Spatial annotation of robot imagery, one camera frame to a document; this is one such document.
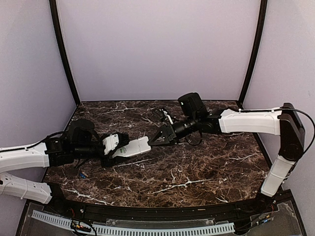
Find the white remote control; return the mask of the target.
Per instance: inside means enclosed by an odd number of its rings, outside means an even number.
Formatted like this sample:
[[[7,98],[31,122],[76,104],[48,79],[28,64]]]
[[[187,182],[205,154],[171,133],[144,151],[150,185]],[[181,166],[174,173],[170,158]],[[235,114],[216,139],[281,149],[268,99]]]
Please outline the white remote control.
[[[148,136],[135,139],[129,142],[128,145],[116,150],[113,157],[130,158],[139,154],[144,154],[151,151],[151,146],[148,144]]]

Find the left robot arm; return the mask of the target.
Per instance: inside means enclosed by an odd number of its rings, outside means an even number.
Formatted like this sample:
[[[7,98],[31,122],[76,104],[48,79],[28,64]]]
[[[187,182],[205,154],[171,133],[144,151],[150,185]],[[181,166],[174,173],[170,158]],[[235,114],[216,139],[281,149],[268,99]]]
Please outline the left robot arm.
[[[57,167],[78,159],[99,159],[102,166],[112,164],[115,151],[129,143],[129,135],[115,132],[99,135],[87,119],[73,121],[67,130],[48,135],[30,145],[1,148],[0,193],[48,204],[58,214],[69,211],[56,185],[34,182],[9,174],[10,171],[33,167]]]

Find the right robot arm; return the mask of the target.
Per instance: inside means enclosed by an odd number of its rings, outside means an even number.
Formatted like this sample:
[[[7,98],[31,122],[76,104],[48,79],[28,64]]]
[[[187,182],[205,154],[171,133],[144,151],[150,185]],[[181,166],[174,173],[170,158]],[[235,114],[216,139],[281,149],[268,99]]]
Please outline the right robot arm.
[[[200,96],[191,92],[178,99],[186,116],[183,121],[174,122],[165,109],[154,110],[164,124],[152,136],[150,146],[171,146],[186,136],[199,134],[265,133],[280,136],[278,157],[262,183],[260,194],[251,203],[255,213],[262,213],[296,163],[308,151],[305,147],[305,128],[299,118],[300,110],[290,103],[281,107],[258,110],[213,109],[208,111]]]

